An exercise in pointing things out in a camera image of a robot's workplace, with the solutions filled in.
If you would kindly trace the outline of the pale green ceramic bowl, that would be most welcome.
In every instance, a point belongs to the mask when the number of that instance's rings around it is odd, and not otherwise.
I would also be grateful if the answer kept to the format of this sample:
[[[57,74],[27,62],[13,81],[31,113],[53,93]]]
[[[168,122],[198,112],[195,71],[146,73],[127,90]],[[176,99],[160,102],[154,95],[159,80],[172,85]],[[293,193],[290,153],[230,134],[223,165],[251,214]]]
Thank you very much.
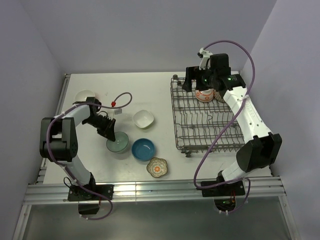
[[[129,145],[129,136],[122,132],[115,132],[115,141],[107,140],[106,147],[112,153],[121,153]]]

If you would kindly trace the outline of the orange floral patterned bowl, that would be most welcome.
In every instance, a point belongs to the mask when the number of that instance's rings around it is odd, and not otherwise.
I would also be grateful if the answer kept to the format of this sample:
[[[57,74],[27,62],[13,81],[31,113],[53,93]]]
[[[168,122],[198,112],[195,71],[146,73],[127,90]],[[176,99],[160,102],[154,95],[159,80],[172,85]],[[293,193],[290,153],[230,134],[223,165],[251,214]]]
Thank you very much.
[[[208,89],[203,91],[195,90],[194,94],[196,99],[203,103],[208,103],[212,101],[215,97],[213,89]]]

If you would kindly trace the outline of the white bowl orange outside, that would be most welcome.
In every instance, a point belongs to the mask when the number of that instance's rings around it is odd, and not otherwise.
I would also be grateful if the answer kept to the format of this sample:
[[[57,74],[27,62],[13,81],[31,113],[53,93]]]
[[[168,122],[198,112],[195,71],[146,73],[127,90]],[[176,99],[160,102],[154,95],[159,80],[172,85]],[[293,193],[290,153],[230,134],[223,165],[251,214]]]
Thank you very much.
[[[84,89],[79,91],[75,96],[74,96],[74,102],[85,102],[87,98],[89,97],[96,97],[96,94],[88,89]]]

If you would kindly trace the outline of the brown patterned ceramic bowl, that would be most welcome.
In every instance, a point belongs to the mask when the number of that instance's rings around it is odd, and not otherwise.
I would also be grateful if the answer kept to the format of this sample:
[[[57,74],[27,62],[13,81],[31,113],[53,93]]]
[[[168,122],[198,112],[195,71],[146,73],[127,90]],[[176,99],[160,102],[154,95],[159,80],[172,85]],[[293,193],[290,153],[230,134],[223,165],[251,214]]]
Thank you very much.
[[[218,101],[218,102],[221,102],[221,103],[224,103],[224,99],[221,97],[220,93],[218,91],[214,91],[213,93],[214,95],[214,98]]]

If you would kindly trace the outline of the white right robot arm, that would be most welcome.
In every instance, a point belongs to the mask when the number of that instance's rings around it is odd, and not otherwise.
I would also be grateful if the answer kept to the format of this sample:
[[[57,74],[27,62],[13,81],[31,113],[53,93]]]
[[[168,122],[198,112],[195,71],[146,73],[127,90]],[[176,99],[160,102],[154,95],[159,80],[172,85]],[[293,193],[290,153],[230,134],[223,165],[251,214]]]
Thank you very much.
[[[231,73],[226,53],[201,49],[198,56],[200,65],[186,68],[183,90],[191,92],[192,81],[196,81],[196,90],[218,92],[234,114],[231,122],[238,123],[243,135],[244,145],[236,152],[235,162],[220,172],[221,179],[216,183],[217,191],[227,195],[234,188],[233,182],[275,162],[282,138],[272,133],[258,114],[245,81],[240,74]]]

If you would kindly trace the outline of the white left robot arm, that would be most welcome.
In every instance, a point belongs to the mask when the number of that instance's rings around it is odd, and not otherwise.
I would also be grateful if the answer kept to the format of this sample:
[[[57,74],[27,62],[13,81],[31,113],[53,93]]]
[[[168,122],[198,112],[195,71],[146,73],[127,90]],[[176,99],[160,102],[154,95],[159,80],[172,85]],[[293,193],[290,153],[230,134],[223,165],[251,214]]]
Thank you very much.
[[[41,120],[39,152],[61,167],[71,182],[81,186],[79,194],[86,200],[96,197],[98,188],[93,174],[85,168],[78,156],[78,138],[76,127],[88,124],[96,129],[98,135],[114,142],[116,120],[100,115],[102,103],[95,97],[86,101],[76,101],[73,106],[55,117]]]

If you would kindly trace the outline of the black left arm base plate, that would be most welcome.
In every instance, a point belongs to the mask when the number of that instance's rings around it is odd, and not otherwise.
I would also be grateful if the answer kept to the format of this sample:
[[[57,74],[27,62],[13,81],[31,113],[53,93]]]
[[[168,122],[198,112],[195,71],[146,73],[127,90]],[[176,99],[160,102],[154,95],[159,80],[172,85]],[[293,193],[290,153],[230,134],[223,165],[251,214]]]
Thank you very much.
[[[95,186],[93,192],[99,195],[90,193],[78,185],[72,185],[69,187],[67,200],[69,202],[98,201],[103,199],[102,197],[100,197],[100,195],[107,197],[109,200],[112,200],[114,193],[114,185],[98,184]]]

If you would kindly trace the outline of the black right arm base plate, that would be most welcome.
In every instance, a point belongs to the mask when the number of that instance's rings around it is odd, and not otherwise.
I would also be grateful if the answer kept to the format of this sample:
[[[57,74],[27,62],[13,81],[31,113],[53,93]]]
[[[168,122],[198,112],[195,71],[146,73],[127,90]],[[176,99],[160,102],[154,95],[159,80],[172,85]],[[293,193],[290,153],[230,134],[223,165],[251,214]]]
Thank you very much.
[[[227,183],[212,188],[201,190],[202,197],[236,197],[246,194],[245,187],[242,181]]]

